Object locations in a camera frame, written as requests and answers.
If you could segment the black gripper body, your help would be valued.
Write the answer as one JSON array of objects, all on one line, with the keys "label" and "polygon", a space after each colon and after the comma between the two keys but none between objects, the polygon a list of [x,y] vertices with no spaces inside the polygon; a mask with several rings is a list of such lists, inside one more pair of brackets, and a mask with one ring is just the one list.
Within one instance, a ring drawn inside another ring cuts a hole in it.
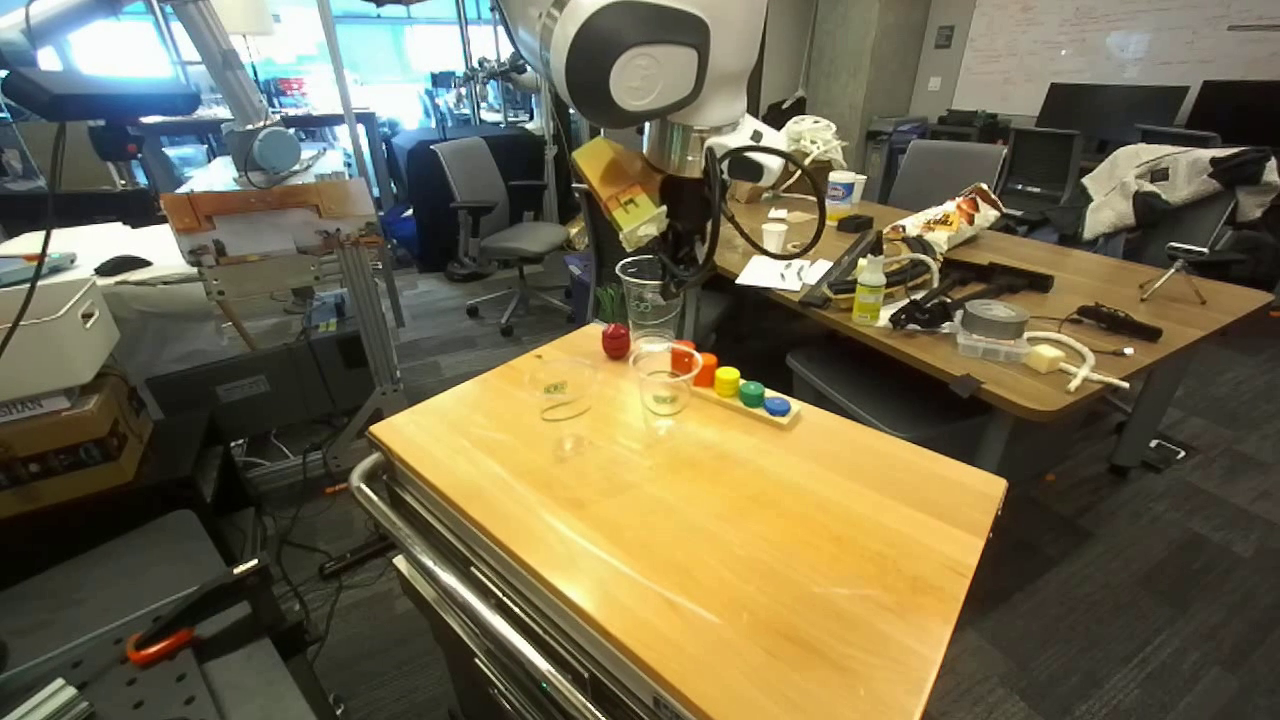
[{"label": "black gripper body", "polygon": [[659,202],[667,208],[659,254],[675,267],[704,267],[716,258],[719,235],[719,179],[710,172],[667,177]]}]

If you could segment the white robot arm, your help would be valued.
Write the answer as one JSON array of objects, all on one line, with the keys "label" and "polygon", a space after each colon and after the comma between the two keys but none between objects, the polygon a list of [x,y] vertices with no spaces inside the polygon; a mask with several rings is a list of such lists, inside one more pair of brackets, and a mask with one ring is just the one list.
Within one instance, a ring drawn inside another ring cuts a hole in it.
[{"label": "white robot arm", "polygon": [[526,69],[596,128],[570,172],[623,254],[700,267],[710,160],[748,115],[768,0],[495,0]]}]

